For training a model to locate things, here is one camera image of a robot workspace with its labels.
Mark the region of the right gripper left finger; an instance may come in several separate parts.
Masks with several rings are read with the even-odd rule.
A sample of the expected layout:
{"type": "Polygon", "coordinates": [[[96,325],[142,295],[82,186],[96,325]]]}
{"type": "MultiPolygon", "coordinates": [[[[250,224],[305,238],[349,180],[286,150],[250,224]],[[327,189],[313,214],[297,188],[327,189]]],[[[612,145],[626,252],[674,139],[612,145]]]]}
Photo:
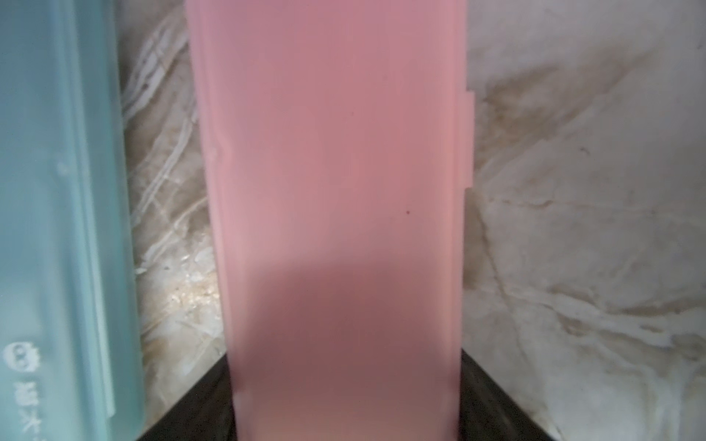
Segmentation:
{"type": "Polygon", "coordinates": [[[227,357],[222,356],[139,440],[236,441],[232,392],[227,357]]]}

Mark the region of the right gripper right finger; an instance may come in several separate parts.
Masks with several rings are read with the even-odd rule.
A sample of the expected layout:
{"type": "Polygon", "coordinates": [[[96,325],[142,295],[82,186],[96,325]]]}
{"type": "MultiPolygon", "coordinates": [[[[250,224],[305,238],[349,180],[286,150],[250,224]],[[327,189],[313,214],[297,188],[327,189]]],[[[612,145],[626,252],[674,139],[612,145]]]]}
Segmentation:
{"type": "Polygon", "coordinates": [[[461,441],[552,441],[464,350],[461,351],[461,441]]]}

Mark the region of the teal pencil case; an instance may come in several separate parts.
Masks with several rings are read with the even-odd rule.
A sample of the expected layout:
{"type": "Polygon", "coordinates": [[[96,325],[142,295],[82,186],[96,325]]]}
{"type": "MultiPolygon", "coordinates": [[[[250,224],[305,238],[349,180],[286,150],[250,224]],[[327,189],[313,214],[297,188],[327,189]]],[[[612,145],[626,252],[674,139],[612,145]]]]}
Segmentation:
{"type": "Polygon", "coordinates": [[[145,422],[110,1],[1,5],[1,437],[145,422]]]}

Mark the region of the pink pencil case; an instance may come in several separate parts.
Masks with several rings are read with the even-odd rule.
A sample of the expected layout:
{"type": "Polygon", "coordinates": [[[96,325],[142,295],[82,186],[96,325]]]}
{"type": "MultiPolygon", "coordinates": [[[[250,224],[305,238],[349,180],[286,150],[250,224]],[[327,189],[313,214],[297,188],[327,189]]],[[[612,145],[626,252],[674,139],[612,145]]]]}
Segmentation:
{"type": "Polygon", "coordinates": [[[189,1],[241,440],[453,440],[463,1],[189,1]]]}

